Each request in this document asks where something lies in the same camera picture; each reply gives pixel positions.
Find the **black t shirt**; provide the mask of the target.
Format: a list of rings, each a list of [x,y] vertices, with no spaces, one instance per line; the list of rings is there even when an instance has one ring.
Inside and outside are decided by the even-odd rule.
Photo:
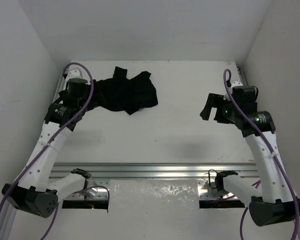
[[[87,110],[97,107],[112,112],[135,112],[158,105],[157,90],[150,80],[151,73],[142,71],[135,77],[127,78],[128,70],[116,67],[112,78],[94,80],[93,95]]]

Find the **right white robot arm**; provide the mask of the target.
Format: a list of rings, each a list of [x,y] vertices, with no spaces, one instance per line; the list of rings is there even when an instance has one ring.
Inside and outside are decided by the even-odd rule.
[[[218,172],[210,188],[233,193],[248,207],[253,222],[262,227],[296,221],[300,217],[300,198],[290,191],[284,178],[275,124],[269,112],[258,110],[257,97],[258,90],[251,86],[234,87],[230,98],[210,93],[200,116],[209,120],[215,108],[215,121],[234,124],[241,131],[252,152],[261,189],[244,183],[234,170]]]

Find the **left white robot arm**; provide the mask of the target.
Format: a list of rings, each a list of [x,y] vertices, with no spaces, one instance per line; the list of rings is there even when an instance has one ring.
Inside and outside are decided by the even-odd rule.
[[[17,181],[11,192],[8,192],[11,187],[8,183],[1,191],[3,195],[7,195],[8,202],[15,209],[48,218],[60,201],[86,187],[91,175],[78,168],[52,183],[49,183],[49,177],[63,144],[85,113],[81,112],[67,127],[62,126],[80,111],[89,94],[90,85],[87,80],[71,78],[67,82],[67,88],[59,92],[59,98],[49,106],[40,137],[30,156],[33,159],[40,154],[40,157]]]

